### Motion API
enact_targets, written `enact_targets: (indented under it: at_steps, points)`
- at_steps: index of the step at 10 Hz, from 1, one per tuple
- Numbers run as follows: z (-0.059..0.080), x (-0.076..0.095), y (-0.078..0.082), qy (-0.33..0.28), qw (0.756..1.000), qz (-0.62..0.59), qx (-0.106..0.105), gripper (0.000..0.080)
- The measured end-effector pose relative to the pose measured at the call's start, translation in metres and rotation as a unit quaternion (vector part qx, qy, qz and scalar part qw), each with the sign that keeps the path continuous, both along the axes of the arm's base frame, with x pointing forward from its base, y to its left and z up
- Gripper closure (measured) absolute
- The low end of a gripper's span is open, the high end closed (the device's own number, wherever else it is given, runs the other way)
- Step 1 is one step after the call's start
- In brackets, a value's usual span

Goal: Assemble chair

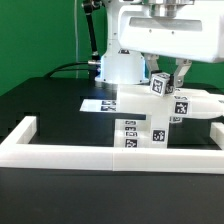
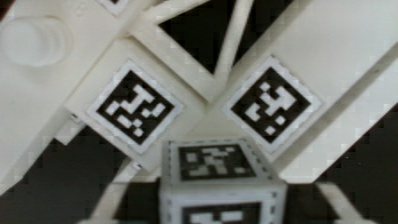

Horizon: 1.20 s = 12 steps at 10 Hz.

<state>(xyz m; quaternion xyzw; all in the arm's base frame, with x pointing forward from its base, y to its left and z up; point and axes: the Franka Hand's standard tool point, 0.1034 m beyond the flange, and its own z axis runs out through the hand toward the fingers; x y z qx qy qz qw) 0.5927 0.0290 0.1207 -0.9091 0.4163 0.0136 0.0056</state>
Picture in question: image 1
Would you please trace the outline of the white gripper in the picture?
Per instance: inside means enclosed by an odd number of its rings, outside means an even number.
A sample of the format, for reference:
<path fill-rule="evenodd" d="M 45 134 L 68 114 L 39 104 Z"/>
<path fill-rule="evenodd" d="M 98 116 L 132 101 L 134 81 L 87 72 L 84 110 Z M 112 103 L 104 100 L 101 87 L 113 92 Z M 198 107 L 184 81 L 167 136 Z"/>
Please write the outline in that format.
<path fill-rule="evenodd" d="M 159 72 L 158 55 L 181 58 L 176 60 L 171 79 L 174 88 L 182 87 L 191 60 L 224 61 L 224 3 L 181 6 L 173 18 L 151 17 L 145 5 L 123 6 L 118 16 L 118 40 L 124 49 L 145 53 L 151 74 Z"/>

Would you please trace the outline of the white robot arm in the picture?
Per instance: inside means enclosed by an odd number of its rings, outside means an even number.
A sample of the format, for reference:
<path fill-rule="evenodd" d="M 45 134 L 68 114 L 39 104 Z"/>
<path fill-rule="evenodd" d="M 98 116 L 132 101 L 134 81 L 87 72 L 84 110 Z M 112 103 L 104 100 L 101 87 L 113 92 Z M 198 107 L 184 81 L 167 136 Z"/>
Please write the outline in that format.
<path fill-rule="evenodd" d="M 194 61 L 224 61 L 224 0 L 101 0 L 106 8 L 107 50 L 102 84 L 145 84 L 161 56 L 176 60 L 175 84 Z"/>

